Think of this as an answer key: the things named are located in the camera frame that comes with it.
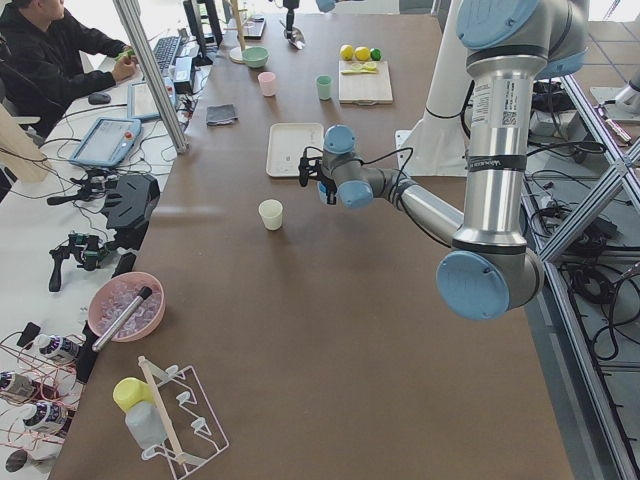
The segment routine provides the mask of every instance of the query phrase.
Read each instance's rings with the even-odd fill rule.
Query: black sleeve
[[[102,53],[113,58],[117,57],[126,46],[126,43],[109,38],[100,30],[85,27],[66,10],[64,21],[74,32],[78,50],[82,50],[85,53],[90,55]]]
[[[113,87],[116,82],[108,72],[95,70],[67,77],[57,65],[34,51],[32,57],[13,58],[12,67],[29,78],[48,99],[67,108],[77,98]]]

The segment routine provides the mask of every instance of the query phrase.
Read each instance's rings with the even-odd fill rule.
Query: man
[[[111,72],[84,73],[80,51],[117,57],[130,47],[82,25],[64,0],[12,0],[0,16],[0,33],[11,51],[0,68],[7,98],[20,115],[41,117],[34,127],[43,137],[75,99],[113,87],[136,71],[123,55]]]

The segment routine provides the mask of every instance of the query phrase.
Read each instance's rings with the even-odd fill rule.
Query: gray cup
[[[320,100],[329,100],[331,98],[331,77],[329,75],[320,75],[316,78],[316,87],[318,88],[318,98]]]

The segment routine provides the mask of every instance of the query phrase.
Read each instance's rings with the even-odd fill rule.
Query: green bowl
[[[248,47],[242,52],[242,60],[251,68],[264,67],[269,59],[269,52],[263,47]]]

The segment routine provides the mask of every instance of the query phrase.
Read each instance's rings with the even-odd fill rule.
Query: black mouse
[[[89,95],[87,100],[89,100],[89,104],[91,105],[104,105],[111,101],[111,95],[104,92],[96,92]]]

